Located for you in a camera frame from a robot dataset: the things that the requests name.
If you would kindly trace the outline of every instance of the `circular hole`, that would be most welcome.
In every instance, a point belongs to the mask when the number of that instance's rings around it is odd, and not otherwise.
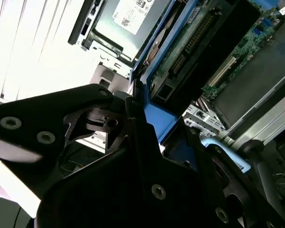
[[[56,138],[55,135],[51,132],[43,131],[37,134],[37,140],[42,144],[52,144]]]
[[[223,219],[226,218],[226,215],[225,215],[223,212],[220,211],[218,214],[219,214],[219,216],[220,216],[221,218],[223,218]]]
[[[159,184],[152,185],[152,194],[159,200],[164,200],[166,198],[166,191]]]
[[[216,208],[215,209],[215,213],[216,213],[217,217],[222,222],[224,222],[224,223],[228,223],[229,222],[228,215],[226,214],[226,212],[222,208]]]
[[[99,92],[100,92],[100,94],[102,94],[104,96],[108,96],[108,93],[103,89],[100,89]]]
[[[156,188],[156,193],[159,195],[159,196],[162,196],[163,195],[163,192],[160,188]]]
[[[118,125],[117,120],[109,120],[109,122],[108,122],[108,127],[115,127],[117,125]]]
[[[51,137],[50,137],[48,134],[42,135],[41,138],[42,138],[44,141],[50,141],[50,140],[51,140]]]
[[[20,119],[16,117],[7,116],[7,117],[3,117],[0,120],[0,125],[4,127],[5,129],[15,130],[21,127],[22,122]]]
[[[15,120],[7,120],[6,124],[9,126],[15,126],[16,125],[16,121]]]

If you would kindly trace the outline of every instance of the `metal frame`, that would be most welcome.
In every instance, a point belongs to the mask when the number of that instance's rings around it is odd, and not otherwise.
[[[224,141],[235,150],[249,140],[260,140],[266,145],[285,129],[285,97],[260,118],[237,140],[226,137]]]

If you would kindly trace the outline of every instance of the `screw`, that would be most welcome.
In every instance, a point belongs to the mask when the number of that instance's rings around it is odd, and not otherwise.
[[[228,223],[229,222],[228,215],[222,208],[216,208],[215,209],[215,213],[216,213],[217,217],[220,220],[222,220],[223,223]]]
[[[217,151],[217,152],[219,152],[219,153],[222,153],[222,151],[220,150],[220,148],[219,147],[215,147],[215,150]]]
[[[166,191],[159,184],[152,185],[152,193],[159,200],[164,200],[166,198]]]
[[[270,221],[267,221],[267,226],[269,227],[269,228],[275,228],[275,226],[272,224],[272,222],[270,222]]]
[[[13,116],[7,116],[0,120],[0,125],[8,130],[15,130],[21,127],[22,122],[20,119],[13,117]]]
[[[102,94],[104,96],[108,96],[108,93],[103,89],[100,89],[99,92],[100,92],[100,94]]]
[[[55,135],[51,132],[43,131],[37,134],[37,140],[42,144],[51,144],[55,141],[55,139]]]

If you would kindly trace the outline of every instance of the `motherboard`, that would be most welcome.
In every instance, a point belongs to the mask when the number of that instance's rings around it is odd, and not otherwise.
[[[260,49],[265,45],[274,43],[273,35],[285,21],[285,17],[279,13],[278,8],[265,10],[254,3],[251,4],[261,12],[261,17],[204,86],[203,97],[209,101],[215,99],[229,81],[236,77],[250,60],[257,55]]]

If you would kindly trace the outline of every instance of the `hard drive label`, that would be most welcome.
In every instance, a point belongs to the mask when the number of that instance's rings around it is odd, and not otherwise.
[[[155,0],[120,0],[113,14],[114,22],[136,35]]]

